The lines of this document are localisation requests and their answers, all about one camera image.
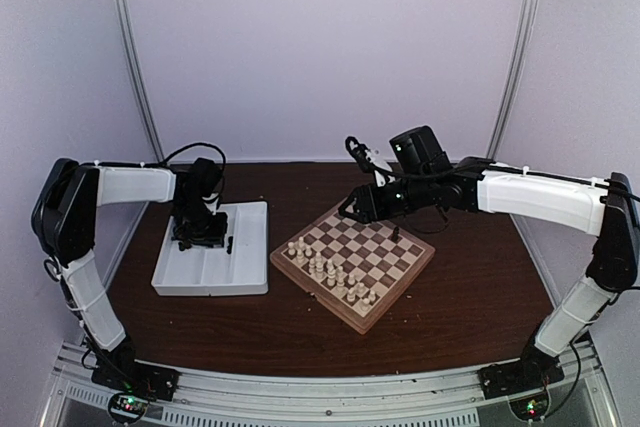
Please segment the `wooden chess board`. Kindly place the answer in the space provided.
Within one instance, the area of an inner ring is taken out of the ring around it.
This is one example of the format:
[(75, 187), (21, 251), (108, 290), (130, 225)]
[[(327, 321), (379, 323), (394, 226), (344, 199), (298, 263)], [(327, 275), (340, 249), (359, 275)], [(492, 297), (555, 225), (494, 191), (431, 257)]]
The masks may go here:
[(389, 221), (362, 224), (333, 207), (276, 247), (270, 261), (364, 335), (434, 255), (433, 246)]

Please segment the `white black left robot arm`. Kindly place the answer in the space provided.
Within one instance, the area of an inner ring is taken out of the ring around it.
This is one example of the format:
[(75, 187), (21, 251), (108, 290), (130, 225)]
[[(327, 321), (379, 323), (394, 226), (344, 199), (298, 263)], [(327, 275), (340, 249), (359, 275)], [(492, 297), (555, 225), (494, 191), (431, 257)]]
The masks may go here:
[(184, 170), (168, 164), (79, 163), (60, 158), (52, 167), (34, 207), (31, 226), (71, 298), (94, 349), (118, 350), (127, 333), (114, 313), (95, 263), (99, 207), (125, 203), (169, 203), (170, 240), (180, 250), (224, 244), (228, 216), (217, 209), (224, 165), (197, 159)]

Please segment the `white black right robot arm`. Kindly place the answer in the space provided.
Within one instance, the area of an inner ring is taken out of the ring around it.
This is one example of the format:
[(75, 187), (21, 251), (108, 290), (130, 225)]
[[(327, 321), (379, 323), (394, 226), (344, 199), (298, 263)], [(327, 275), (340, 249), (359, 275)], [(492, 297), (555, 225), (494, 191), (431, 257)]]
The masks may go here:
[(594, 239), (586, 270), (539, 324), (514, 364), (512, 377), (519, 387), (535, 387), (600, 312), (622, 293), (638, 289), (639, 199), (625, 175), (563, 176), (482, 157), (453, 163), (428, 126), (401, 133), (389, 144), (398, 171), (376, 150), (353, 136), (346, 138), (348, 154), (375, 179), (348, 195), (339, 208), (342, 216), (369, 224), (434, 207), (441, 213), (508, 214)]

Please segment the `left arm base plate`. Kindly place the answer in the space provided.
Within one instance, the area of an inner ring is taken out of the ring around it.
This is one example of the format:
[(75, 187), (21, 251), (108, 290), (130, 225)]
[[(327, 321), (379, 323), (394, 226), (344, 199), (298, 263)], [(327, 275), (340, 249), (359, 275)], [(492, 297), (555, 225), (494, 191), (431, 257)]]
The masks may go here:
[(126, 379), (106, 366), (93, 371), (91, 381), (112, 390), (131, 393), (151, 401), (171, 401), (176, 391), (180, 374), (177, 370), (135, 362), (133, 373)]

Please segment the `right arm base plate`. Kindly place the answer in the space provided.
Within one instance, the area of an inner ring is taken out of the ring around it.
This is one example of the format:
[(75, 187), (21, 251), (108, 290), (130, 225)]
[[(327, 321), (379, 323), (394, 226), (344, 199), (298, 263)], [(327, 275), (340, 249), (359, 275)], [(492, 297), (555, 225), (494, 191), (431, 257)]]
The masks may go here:
[(557, 363), (520, 359), (483, 367), (478, 378), (483, 395), (489, 400), (541, 389), (562, 381), (565, 375)]

